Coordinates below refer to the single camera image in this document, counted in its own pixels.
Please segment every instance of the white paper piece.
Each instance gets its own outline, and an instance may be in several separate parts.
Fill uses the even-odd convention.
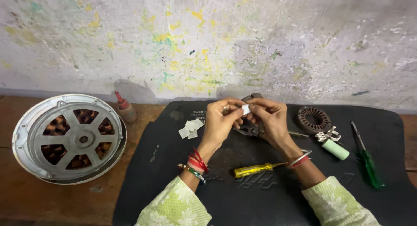
[[[243,109],[243,115],[251,112],[251,110],[249,109],[249,104],[243,105],[242,109]]]
[[[190,134],[188,135],[188,138],[189,139],[191,139],[191,138],[196,138],[198,136],[198,134],[197,134],[197,130],[196,129],[194,129],[194,131],[191,131],[190,132]]]
[[[181,138],[186,138],[188,135],[190,135],[190,131],[186,130],[185,127],[178,131],[181,135]]]
[[[199,119],[195,119],[193,122],[195,123],[195,129],[196,130],[198,130],[199,128],[201,128],[204,125],[204,123],[201,122]]]
[[[194,131],[194,129],[195,129],[195,122],[193,122],[193,121],[187,121],[186,123],[185,123],[185,127],[184,127],[186,130],[188,130],[188,131]]]

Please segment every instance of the silver bangle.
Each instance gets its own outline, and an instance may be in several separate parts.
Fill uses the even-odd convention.
[[[296,164],[298,161],[300,161],[301,159],[303,159],[305,156],[311,154],[311,150],[301,150],[303,151],[303,155],[301,155],[299,158],[297,158],[294,162],[290,163],[287,167],[292,167],[294,164]]]

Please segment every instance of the brown bottle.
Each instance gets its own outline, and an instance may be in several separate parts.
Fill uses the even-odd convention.
[[[126,99],[123,99],[118,91],[115,91],[117,102],[119,103],[119,114],[127,123],[134,123],[138,119],[135,109]]]

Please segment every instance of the hand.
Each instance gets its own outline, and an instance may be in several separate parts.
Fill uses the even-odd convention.
[[[286,123],[287,107],[284,103],[275,102],[264,98],[253,98],[247,101],[250,103],[251,113],[247,119],[257,124],[261,120],[264,126],[263,138],[274,147],[291,139]]]
[[[244,104],[241,100],[228,98],[207,105],[203,140],[198,148],[204,162],[220,148],[232,126],[239,128],[243,123],[241,106]]]

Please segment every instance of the rusty stator core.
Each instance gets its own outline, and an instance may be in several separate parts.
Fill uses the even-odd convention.
[[[98,115],[97,111],[92,110],[74,110],[73,112],[77,117],[78,122],[81,124],[91,124]],[[65,117],[60,115],[46,126],[43,135],[65,135],[70,128],[71,127],[67,123]],[[97,129],[101,135],[115,134],[113,125],[108,118],[105,118]],[[95,150],[100,159],[103,159],[106,156],[110,146],[111,142],[101,142],[98,144]],[[45,159],[52,165],[56,165],[67,153],[67,150],[62,144],[42,145],[40,148]],[[91,161],[86,154],[75,155],[67,165],[66,169],[81,169],[90,165]]]
[[[303,106],[298,110],[298,122],[303,130],[310,134],[326,133],[331,122],[326,112],[313,106]]]

